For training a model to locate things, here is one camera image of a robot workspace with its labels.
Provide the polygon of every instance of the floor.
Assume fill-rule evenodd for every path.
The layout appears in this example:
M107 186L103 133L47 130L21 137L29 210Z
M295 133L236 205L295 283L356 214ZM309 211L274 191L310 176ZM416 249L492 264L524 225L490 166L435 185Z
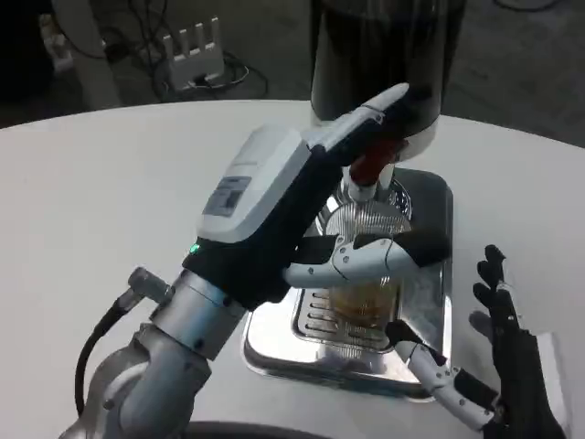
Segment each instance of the floor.
M162 0L153 0L160 8ZM138 35L123 11L125 0L93 0L96 16ZM261 70L270 99L310 96L309 0L169 0L173 29L221 21L224 47ZM486 0L468 0L460 45L442 112L495 123L585 147L585 2L565 0L547 12L515 13ZM156 102L151 83L127 59L112 65L125 105ZM255 99L255 75L219 96ZM202 92L194 99L214 99ZM85 111L72 72L59 76L47 96L0 106L0 126Z

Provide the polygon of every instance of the silver arm segment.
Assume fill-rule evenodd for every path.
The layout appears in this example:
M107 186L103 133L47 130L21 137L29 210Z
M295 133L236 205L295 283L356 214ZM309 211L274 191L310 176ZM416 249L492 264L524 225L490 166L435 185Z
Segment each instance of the silver arm segment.
M83 414L61 438L171 438L185 430L211 374L207 360L245 310L187 271L171 291L151 315L153 323L98 367Z

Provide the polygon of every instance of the white casing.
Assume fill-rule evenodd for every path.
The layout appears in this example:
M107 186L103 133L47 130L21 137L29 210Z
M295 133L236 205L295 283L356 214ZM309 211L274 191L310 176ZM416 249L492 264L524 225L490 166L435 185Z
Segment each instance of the white casing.
M206 213L206 207L197 235L225 243L247 239L274 209L310 154L296 130L264 125L253 131L207 203L213 197L226 195L226 189L221 188L226 178L250 177L250 182L229 216Z

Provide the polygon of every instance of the metal grate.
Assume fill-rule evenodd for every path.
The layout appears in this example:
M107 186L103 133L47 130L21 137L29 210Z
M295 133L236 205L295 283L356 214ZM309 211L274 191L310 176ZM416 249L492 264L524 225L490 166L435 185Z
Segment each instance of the metal grate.
M381 328L359 327L338 316L329 303L327 290L303 290L294 327L301 336L317 338L332 345L382 352L389 340Z

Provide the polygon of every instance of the white table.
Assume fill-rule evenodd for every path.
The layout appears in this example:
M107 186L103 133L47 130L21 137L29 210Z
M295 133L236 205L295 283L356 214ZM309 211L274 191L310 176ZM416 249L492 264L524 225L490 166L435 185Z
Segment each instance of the white table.
M171 281L207 196L248 132L299 128L307 102L199 102L91 112L0 131L0 437L57 437L75 418L80 348L136 265ZM585 434L585 151L442 117L405 167L454 195L453 357L497 383L467 316L487 243L515 268L526 321L562 340L574 437ZM153 309L141 305L97 347L91 374ZM436 403L414 404L265 378L239 352L241 327L212 365L194 419L270 423L334 438L476 437Z

